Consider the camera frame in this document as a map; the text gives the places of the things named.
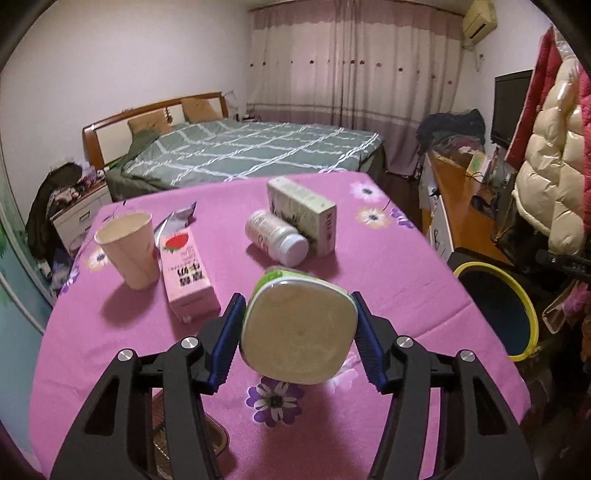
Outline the green label yogurt bottle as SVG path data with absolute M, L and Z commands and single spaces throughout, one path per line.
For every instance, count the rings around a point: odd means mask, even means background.
M 345 363 L 356 335 L 353 296 L 294 269 L 266 269 L 247 302 L 239 351 L 270 379 L 300 385 L 328 381 Z

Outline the brown pillow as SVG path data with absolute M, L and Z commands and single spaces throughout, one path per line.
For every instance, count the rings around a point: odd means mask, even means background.
M 181 99 L 181 106 L 185 119 L 193 124 L 222 119 L 221 113 L 217 112 L 206 99 L 185 97 Z
M 163 110 L 156 110 L 133 117 L 127 121 L 127 125 L 133 136 L 144 131 L 152 131 L 158 135 L 166 135 L 173 131 Z

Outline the brown pillow right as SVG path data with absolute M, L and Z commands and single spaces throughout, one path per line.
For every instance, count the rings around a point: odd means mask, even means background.
M 181 99 L 181 106 L 185 119 L 193 124 L 222 119 L 221 113 L 217 112 L 206 99 L 185 97 Z

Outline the brown tray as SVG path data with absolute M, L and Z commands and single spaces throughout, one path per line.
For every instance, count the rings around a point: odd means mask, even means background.
M 217 457 L 228 447 L 221 423 L 204 412 L 200 396 L 183 387 L 152 396 L 152 438 L 156 474 L 163 479 L 222 479 Z

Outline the pile of clothes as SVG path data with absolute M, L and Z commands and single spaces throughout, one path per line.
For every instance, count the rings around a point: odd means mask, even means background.
M 483 147 L 485 133 L 485 120 L 478 109 L 463 113 L 431 114 L 420 123 L 416 130 L 418 154 L 424 155 L 429 148 L 453 135 L 474 137 Z

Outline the white pill bottle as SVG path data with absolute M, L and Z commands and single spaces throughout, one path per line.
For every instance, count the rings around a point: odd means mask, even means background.
M 257 210 L 249 216 L 245 235 L 270 259 L 288 268 L 304 262 L 310 251 L 308 240 L 296 227 L 266 210 Z

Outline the wall air conditioner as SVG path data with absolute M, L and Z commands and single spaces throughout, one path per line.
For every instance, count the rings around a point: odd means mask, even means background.
M 497 28 L 495 5 L 489 0 L 475 0 L 463 19 L 466 45 L 474 46 Z

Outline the brown pillow left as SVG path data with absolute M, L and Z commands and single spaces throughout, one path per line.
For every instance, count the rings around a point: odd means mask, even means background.
M 166 135 L 173 131 L 163 110 L 156 110 L 133 117 L 127 121 L 127 125 L 133 136 L 144 131 L 152 131 L 158 135 Z

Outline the dark clothes on nightstand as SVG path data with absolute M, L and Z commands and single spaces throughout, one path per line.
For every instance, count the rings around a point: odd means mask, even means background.
M 26 222 L 27 246 L 37 261 L 46 261 L 51 266 L 58 244 L 58 235 L 48 213 L 51 195 L 63 188 L 73 187 L 81 176 L 82 167 L 67 162 L 51 171 L 40 185 Z

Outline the tall green pink box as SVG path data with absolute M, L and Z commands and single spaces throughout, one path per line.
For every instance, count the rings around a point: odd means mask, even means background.
M 271 178 L 266 190 L 271 213 L 296 227 L 315 255 L 325 257 L 335 251 L 335 202 L 287 177 Z

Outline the pink strawberry milk carton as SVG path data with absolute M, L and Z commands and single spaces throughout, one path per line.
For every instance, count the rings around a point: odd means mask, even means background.
M 160 259 L 167 301 L 182 323 L 190 323 L 219 308 L 190 228 L 160 239 Z

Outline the black television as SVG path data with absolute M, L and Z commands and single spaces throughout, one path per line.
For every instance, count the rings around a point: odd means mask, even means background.
M 532 70 L 524 70 L 495 78 L 491 142 L 508 149 L 525 104 Z

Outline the pink floral garment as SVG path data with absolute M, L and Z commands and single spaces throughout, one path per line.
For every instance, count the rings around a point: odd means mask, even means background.
M 590 286 L 573 281 L 544 311 L 542 319 L 552 334 L 565 323 L 573 326 L 590 314 Z

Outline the wooden low cabinet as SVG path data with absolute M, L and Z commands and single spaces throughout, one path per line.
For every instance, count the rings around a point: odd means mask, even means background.
M 491 240 L 494 220 L 471 205 L 480 187 L 463 168 L 427 153 L 419 184 L 424 234 L 443 261 L 460 249 L 508 265 L 510 260 Z

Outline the beige paper cup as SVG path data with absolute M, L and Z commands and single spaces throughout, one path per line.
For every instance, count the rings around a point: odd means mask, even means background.
M 94 234 L 94 241 L 129 288 L 144 290 L 160 278 L 149 213 L 136 211 L 108 220 Z

